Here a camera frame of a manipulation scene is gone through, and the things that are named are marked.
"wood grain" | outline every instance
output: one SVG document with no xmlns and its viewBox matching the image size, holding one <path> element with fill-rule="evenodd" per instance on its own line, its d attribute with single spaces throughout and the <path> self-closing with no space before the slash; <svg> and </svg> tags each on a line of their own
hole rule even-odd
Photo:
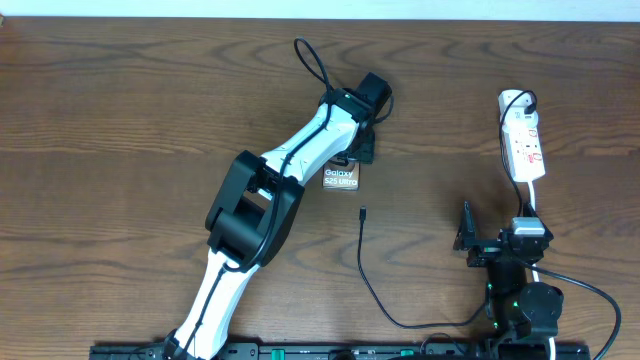
<svg viewBox="0 0 640 360">
<path fill-rule="evenodd" d="M 594 23 L 9 18 L 0 29 L 0 358 L 81 359 L 96 342 L 179 326 L 206 266 L 204 216 L 239 151 L 267 151 L 313 116 L 322 86 L 388 79 L 394 114 L 356 193 L 307 186 L 279 255 L 233 318 L 264 341 L 420 341 L 400 321 L 460 320 L 485 273 L 451 250 L 462 201 L 482 231 L 515 197 L 500 169 L 497 94 L 540 98 L 556 235 L 542 264 L 602 288 L 623 312 L 611 359 L 640 352 L 640 26 Z M 560 338 L 595 354 L 613 312 L 567 284 Z M 485 323 L 448 330 L 486 331 Z"/>
</svg>

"power strip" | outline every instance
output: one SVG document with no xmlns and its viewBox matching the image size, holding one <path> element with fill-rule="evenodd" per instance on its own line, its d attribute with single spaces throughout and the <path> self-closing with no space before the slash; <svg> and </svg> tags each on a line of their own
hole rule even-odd
<svg viewBox="0 0 640 360">
<path fill-rule="evenodd" d="M 507 106 L 522 90 L 505 90 L 498 96 L 500 118 Z M 545 174 L 542 148 L 538 136 L 538 112 L 525 114 L 525 108 L 533 103 L 530 94 L 520 96 L 509 108 L 502 130 L 509 158 L 511 177 L 516 182 L 531 182 Z"/>
</svg>

